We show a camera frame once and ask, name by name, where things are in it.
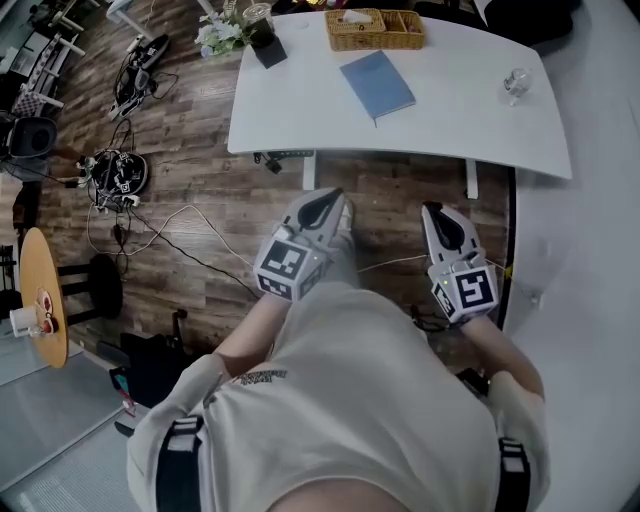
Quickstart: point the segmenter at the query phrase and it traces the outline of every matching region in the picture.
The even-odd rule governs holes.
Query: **white cable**
[[[503,272],[506,272],[507,269],[504,268],[502,265],[498,265],[495,261],[491,261],[489,258],[485,258],[485,261],[487,263],[491,263],[493,266],[498,267],[500,270],[502,270]]]
[[[147,15],[147,21],[144,22],[144,28],[147,28],[147,23],[149,23],[149,20],[151,19],[151,15],[153,14],[153,5],[156,3],[156,0],[153,0],[153,2],[151,2],[151,9],[149,9],[149,14]]]
[[[420,256],[411,256],[410,258],[399,258],[397,260],[391,260],[391,261],[385,261],[383,263],[378,263],[377,265],[371,265],[370,267],[366,267],[363,268],[361,270],[358,270],[358,273],[360,272],[366,272],[367,270],[371,270],[373,268],[377,268],[377,267],[383,267],[385,265],[391,265],[392,263],[398,263],[400,261],[411,261],[411,260],[418,260],[420,258],[426,258],[427,256],[429,256],[428,254],[421,254]],[[491,261],[489,258],[485,258],[487,263],[490,263],[491,265],[494,265],[496,267],[498,267],[500,270],[506,272],[507,269],[504,268],[502,265],[498,265],[495,261]]]
[[[376,265],[371,265],[370,267],[366,267],[366,268],[360,269],[360,270],[358,270],[358,273],[366,272],[367,270],[371,270],[371,269],[378,268],[378,267],[383,267],[385,265],[391,265],[392,263],[399,263],[400,261],[418,260],[420,258],[426,258],[427,256],[429,256],[429,255],[428,254],[421,254],[420,256],[411,256],[410,258],[398,258],[397,260],[385,261],[383,263],[378,263]]]
[[[220,239],[220,241],[224,244],[224,246],[227,248],[227,250],[231,254],[233,254],[236,258],[239,258],[242,261],[244,261],[250,267],[253,267],[253,264],[249,263],[242,256],[240,256],[237,252],[235,252],[231,247],[229,247],[229,244],[222,237],[222,235],[218,232],[218,230],[213,227],[213,224],[211,224],[211,222],[209,222],[209,220],[202,214],[202,212],[200,210],[198,210],[195,206],[193,206],[191,204],[188,204],[187,206],[184,206],[183,208],[180,208],[177,212],[172,213],[171,215],[169,215],[169,217],[167,217],[167,220],[164,221],[164,224],[162,224],[162,227],[156,231],[156,233],[154,234],[153,238],[144,247],[141,247],[140,249],[136,249],[135,251],[133,251],[130,254],[127,254],[127,253],[124,253],[124,252],[117,253],[117,252],[100,251],[95,245],[93,245],[93,241],[91,240],[91,232],[89,230],[89,224],[90,224],[90,220],[91,220],[91,210],[93,210],[94,205],[95,205],[95,203],[91,203],[91,206],[89,207],[89,212],[87,213],[87,239],[89,240],[89,245],[91,245],[91,247],[93,247],[93,249],[97,253],[109,254],[111,256],[117,256],[118,254],[124,254],[125,256],[133,256],[134,254],[138,254],[140,251],[144,251],[147,247],[149,247],[155,241],[155,239],[158,238],[158,236],[160,236],[160,233],[162,233],[164,228],[167,227],[167,224],[169,224],[169,221],[171,219],[173,219],[176,215],[178,215],[178,214],[182,213],[183,211],[185,211],[187,208],[191,208],[191,209],[195,210],[196,212],[198,212],[198,215],[200,215],[200,217],[202,217],[202,220],[204,220],[207,223],[207,226],[209,226],[211,228],[211,230],[217,235],[217,237]]]

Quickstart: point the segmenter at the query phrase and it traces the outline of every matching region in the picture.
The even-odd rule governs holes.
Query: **white cup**
[[[13,327],[13,334],[16,338],[20,336],[31,336],[40,332],[35,306],[27,306],[26,308],[9,311],[9,318],[11,319],[11,327]]]

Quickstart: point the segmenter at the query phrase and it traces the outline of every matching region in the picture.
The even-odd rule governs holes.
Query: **white wall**
[[[613,512],[640,483],[640,23],[583,0],[544,59],[574,178],[517,174],[506,330],[540,369],[552,487],[540,510]]]

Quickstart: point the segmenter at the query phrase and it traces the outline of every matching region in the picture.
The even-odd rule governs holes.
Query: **shoe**
[[[345,199],[344,208],[342,208],[342,215],[340,216],[340,222],[338,223],[338,231],[351,231],[353,225],[353,202],[349,199]]]

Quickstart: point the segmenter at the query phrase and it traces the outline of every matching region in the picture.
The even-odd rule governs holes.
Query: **white table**
[[[469,197],[477,197],[476,160],[571,178],[562,121],[538,54],[487,32],[422,21],[424,48],[385,50],[416,104],[379,118],[376,128],[340,71],[371,52],[333,52],[324,13],[274,18],[288,58],[267,70],[252,48],[245,50],[229,151],[359,149],[463,158]],[[502,81],[518,67],[533,70],[533,85],[510,107]],[[315,157],[305,159],[303,188],[314,183]]]

